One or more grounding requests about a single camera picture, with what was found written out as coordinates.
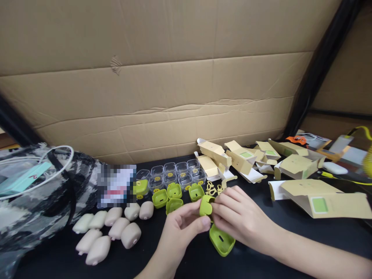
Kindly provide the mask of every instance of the cardboard wall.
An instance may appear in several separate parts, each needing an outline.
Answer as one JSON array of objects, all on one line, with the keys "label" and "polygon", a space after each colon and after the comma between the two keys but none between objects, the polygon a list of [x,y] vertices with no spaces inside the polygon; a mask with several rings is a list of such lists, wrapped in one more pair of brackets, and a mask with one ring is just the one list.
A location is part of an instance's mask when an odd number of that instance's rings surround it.
[{"label": "cardboard wall", "polygon": [[[313,108],[372,114],[372,1],[365,1],[312,105]],[[372,131],[372,121],[309,114],[301,129],[337,139],[354,127]],[[357,132],[351,146],[367,149],[370,141]]]},{"label": "cardboard wall", "polygon": [[339,3],[6,1],[0,91],[48,143],[107,163],[276,138]]}]

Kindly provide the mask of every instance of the beige rubber piece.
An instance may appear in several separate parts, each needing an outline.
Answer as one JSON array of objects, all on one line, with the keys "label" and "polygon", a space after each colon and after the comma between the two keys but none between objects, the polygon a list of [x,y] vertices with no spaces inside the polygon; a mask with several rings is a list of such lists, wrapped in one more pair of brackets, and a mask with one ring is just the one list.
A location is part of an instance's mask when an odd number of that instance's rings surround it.
[{"label": "beige rubber piece", "polygon": [[96,265],[106,259],[111,246],[111,239],[109,236],[101,236],[97,238],[90,248],[86,256],[85,263],[87,265]]},{"label": "beige rubber piece", "polygon": [[86,233],[89,230],[88,225],[90,221],[92,221],[93,217],[94,214],[92,213],[84,214],[72,227],[72,230],[77,234]]},{"label": "beige rubber piece", "polygon": [[114,225],[111,227],[108,235],[111,237],[111,240],[121,239],[121,233],[129,225],[129,220],[123,217],[117,219]]},{"label": "beige rubber piece", "polygon": [[111,227],[115,223],[115,221],[121,217],[122,214],[123,209],[121,207],[111,208],[106,215],[105,226]]},{"label": "beige rubber piece", "polygon": [[147,219],[150,219],[152,217],[152,215],[154,214],[154,204],[152,203],[152,201],[145,201],[142,205],[141,205],[141,209],[139,211],[140,213],[140,219],[141,220],[147,220]]},{"label": "beige rubber piece", "polygon": [[88,228],[89,229],[102,229],[103,225],[105,224],[107,211],[98,211],[96,215],[94,215],[92,221],[90,221]]},{"label": "beige rubber piece", "polygon": [[135,220],[140,214],[140,205],[138,203],[131,203],[129,207],[124,210],[124,215],[129,221]]},{"label": "beige rubber piece", "polygon": [[86,234],[84,234],[83,238],[79,241],[76,245],[76,250],[79,252],[79,255],[87,254],[90,248],[93,245],[93,242],[102,236],[102,232],[97,229],[88,230]]},{"label": "beige rubber piece", "polygon": [[121,242],[126,249],[130,249],[141,237],[141,229],[136,223],[130,223],[121,233]]}]

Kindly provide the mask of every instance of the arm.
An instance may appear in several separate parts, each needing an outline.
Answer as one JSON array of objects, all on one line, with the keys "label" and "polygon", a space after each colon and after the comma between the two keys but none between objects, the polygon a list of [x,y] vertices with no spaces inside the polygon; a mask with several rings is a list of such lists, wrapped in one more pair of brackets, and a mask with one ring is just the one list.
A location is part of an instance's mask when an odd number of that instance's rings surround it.
[{"label": "arm", "polygon": [[191,240],[209,231],[208,216],[199,216],[201,200],[168,214],[156,251],[136,279],[172,279]]},{"label": "arm", "polygon": [[372,261],[289,232],[238,186],[212,204],[216,226],[236,240],[317,278],[371,278]]}]

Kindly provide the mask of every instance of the cardboard packaging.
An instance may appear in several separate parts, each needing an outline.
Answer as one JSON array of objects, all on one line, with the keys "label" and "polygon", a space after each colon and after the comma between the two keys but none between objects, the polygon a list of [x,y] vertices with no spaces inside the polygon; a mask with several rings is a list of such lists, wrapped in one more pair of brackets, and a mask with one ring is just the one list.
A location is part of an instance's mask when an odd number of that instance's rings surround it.
[{"label": "cardboard packaging", "polygon": [[314,219],[372,219],[372,211],[364,193],[343,193],[316,179],[269,182],[271,199],[291,199]]}]

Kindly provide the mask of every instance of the green plastic case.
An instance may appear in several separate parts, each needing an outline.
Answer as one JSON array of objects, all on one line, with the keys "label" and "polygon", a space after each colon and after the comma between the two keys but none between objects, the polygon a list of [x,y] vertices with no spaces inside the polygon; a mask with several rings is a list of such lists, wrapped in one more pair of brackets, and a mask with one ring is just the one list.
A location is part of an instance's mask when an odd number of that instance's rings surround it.
[{"label": "green plastic case", "polygon": [[165,206],[168,202],[167,190],[161,189],[160,191],[155,192],[152,196],[152,202],[156,209]]},{"label": "green plastic case", "polygon": [[235,244],[235,239],[226,232],[219,230],[215,224],[209,230],[209,238],[218,254],[222,257],[226,257]]},{"label": "green plastic case", "polygon": [[178,183],[171,183],[169,187],[167,188],[168,192],[168,197],[170,199],[172,198],[177,198],[180,199],[182,198],[182,189],[181,186]]},{"label": "green plastic case", "polygon": [[166,211],[165,213],[168,215],[169,213],[175,211],[176,209],[183,206],[183,200],[181,199],[170,199],[169,202],[167,202]]},{"label": "green plastic case", "polygon": [[215,198],[209,195],[204,195],[201,197],[199,214],[200,216],[209,216],[211,219],[212,214],[212,205],[211,202],[214,202]]},{"label": "green plastic case", "polygon": [[199,184],[192,184],[189,188],[189,194],[192,202],[196,202],[198,199],[201,199],[204,196],[203,187]]}]

